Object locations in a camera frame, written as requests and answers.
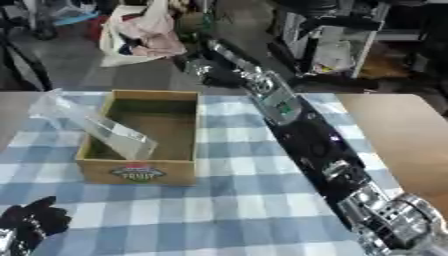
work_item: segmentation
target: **robotic hand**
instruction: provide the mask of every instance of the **robotic hand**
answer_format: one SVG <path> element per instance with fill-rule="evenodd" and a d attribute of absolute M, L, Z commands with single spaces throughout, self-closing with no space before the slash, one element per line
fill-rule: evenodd
<path fill-rule="evenodd" d="M 442 215 L 409 193 L 389 198 L 341 135 L 275 72 L 225 40 L 198 37 L 175 64 L 206 85 L 244 88 L 278 142 L 369 256 L 448 255 Z"/>
<path fill-rule="evenodd" d="M 67 211 L 52 207 L 56 197 L 46 197 L 25 207 L 9 207 L 0 217 L 0 256 L 30 255 L 48 236 L 67 230 Z"/>

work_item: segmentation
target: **black glove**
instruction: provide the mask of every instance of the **black glove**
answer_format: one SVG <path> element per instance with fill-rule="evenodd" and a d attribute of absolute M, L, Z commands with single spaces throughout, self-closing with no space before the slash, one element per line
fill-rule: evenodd
<path fill-rule="evenodd" d="M 66 231 L 71 218 L 66 210 L 51 207 L 55 201 L 51 196 L 25 207 L 9 207 L 0 217 L 0 253 L 9 250 L 11 256 L 28 255 L 46 237 Z"/>

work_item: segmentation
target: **cloth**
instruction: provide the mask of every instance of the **cloth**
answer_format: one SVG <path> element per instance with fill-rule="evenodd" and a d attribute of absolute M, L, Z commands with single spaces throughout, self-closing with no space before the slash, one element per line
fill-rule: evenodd
<path fill-rule="evenodd" d="M 98 107 L 104 93 L 68 98 Z M 389 195 L 400 188 L 332 94 L 305 95 L 349 140 Z M 70 229 L 33 256 L 364 255 L 286 156 L 246 97 L 200 98 L 197 184 L 99 185 L 74 163 L 83 133 L 67 120 L 56 131 L 28 119 L 0 155 L 4 210 L 55 195 Z"/>

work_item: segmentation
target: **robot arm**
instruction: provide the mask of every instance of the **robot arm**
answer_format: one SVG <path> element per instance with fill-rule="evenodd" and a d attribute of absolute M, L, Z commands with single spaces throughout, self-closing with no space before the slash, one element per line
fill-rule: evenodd
<path fill-rule="evenodd" d="M 195 58 L 178 60 L 178 66 L 205 84 L 244 88 L 289 157 L 357 235 L 367 255 L 448 255 L 441 214 L 412 194 L 389 198 L 342 136 L 278 74 L 227 41 L 202 36 L 199 44 Z"/>

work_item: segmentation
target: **table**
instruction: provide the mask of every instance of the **table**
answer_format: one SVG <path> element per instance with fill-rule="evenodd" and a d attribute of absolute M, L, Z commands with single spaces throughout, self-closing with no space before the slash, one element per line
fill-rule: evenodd
<path fill-rule="evenodd" d="M 103 96 L 70 98 L 97 106 Z M 337 98 L 306 97 L 388 194 L 398 193 Z M 35 255 L 362 255 L 247 99 L 206 96 L 200 115 L 195 187 L 84 184 L 73 163 L 79 129 L 27 120 L 0 155 L 0 210 L 46 195 L 69 210 L 71 229 Z"/>
<path fill-rule="evenodd" d="M 448 218 L 447 121 L 415 95 L 338 98 L 400 185 Z"/>

